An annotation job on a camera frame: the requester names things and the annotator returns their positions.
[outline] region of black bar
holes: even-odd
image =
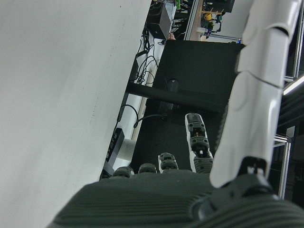
[[[206,101],[203,97],[192,97],[131,82],[127,85],[126,93],[214,113],[220,113],[225,108],[225,105]]]

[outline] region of black device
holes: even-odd
[[[84,186],[48,228],[304,227],[304,211],[274,195],[262,175],[239,175],[214,189],[209,173],[149,167],[135,175],[121,167]]]
[[[171,27],[170,18],[163,3],[152,3],[147,16],[147,29],[154,38],[167,39]]]
[[[119,150],[124,141],[124,132],[121,128],[116,128],[112,134],[109,148],[106,154],[103,170],[100,174],[100,180],[102,178],[109,178],[114,173],[113,165],[119,153]]]
[[[231,13],[233,9],[235,0],[206,0],[206,2],[212,3],[212,11],[219,11],[221,12],[224,10],[227,13]]]

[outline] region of white wall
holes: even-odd
[[[149,2],[0,1],[0,227],[98,180]]]
[[[231,13],[226,13],[223,16],[221,32],[217,33],[222,36],[241,38],[249,10],[254,0],[235,0]],[[207,39],[209,42],[230,42],[230,40],[210,37]]]

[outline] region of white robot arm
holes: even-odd
[[[301,0],[256,0],[243,33],[239,72],[210,180],[220,187],[242,173],[266,177],[290,41]]]

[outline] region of robotic hand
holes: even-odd
[[[185,116],[185,124],[192,171],[210,173],[213,156],[203,119],[199,114],[190,113]]]

